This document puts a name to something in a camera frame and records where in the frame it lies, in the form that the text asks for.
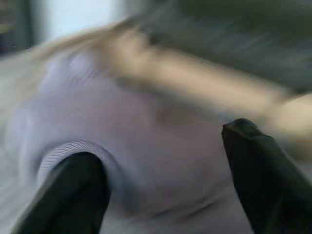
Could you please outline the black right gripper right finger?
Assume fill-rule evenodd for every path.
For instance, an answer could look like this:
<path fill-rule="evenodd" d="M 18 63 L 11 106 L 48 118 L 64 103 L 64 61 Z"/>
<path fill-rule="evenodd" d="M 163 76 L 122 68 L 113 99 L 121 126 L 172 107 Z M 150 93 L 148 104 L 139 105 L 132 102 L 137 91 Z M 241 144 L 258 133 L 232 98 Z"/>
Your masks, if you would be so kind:
<path fill-rule="evenodd" d="M 234 187 L 256 234 L 310 234 L 312 182 L 275 139 L 247 119 L 223 125 Z"/>

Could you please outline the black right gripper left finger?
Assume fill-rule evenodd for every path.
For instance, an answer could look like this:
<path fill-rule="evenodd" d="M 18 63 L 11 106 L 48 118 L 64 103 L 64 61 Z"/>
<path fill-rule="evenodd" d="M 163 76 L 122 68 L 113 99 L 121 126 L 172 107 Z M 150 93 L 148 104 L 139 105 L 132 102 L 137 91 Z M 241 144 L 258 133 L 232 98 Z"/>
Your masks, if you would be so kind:
<path fill-rule="evenodd" d="M 98 234 L 110 200 L 108 176 L 94 154 L 62 160 L 16 222 L 14 234 Z"/>

